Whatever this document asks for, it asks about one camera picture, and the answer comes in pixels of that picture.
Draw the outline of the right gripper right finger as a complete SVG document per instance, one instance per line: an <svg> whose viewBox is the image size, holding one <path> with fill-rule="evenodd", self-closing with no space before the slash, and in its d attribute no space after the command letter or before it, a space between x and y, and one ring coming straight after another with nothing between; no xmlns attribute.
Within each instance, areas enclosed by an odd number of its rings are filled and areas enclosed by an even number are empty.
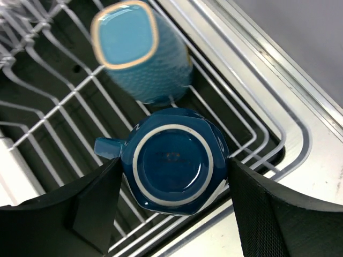
<svg viewBox="0 0 343 257"><path fill-rule="evenodd" d="M229 160L244 256L342 256L342 206L307 196Z"/></svg>

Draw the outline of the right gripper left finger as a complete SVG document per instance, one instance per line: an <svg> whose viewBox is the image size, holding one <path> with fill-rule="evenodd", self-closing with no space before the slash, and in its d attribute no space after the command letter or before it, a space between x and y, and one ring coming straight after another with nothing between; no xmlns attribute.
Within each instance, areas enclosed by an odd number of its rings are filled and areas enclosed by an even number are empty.
<svg viewBox="0 0 343 257"><path fill-rule="evenodd" d="M119 158L50 193L1 207L1 256L105 256L117 210Z"/></svg>

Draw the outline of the dark blue mug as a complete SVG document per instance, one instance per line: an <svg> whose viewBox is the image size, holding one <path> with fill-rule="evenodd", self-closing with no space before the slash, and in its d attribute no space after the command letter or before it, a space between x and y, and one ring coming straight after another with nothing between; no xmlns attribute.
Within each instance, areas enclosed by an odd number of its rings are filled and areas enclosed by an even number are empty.
<svg viewBox="0 0 343 257"><path fill-rule="evenodd" d="M158 213L194 215L213 203L227 182L229 149L221 131L190 109L154 112L126 140L97 138L94 151L119 158L137 203Z"/></svg>

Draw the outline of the light blue square mug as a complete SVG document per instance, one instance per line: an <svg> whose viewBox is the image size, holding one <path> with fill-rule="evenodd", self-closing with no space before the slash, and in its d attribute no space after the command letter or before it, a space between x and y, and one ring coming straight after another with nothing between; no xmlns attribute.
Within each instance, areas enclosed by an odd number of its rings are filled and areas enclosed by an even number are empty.
<svg viewBox="0 0 343 257"><path fill-rule="evenodd" d="M110 78L143 104L168 105L192 83L193 64L177 31L143 1L121 1L91 23L92 47Z"/></svg>

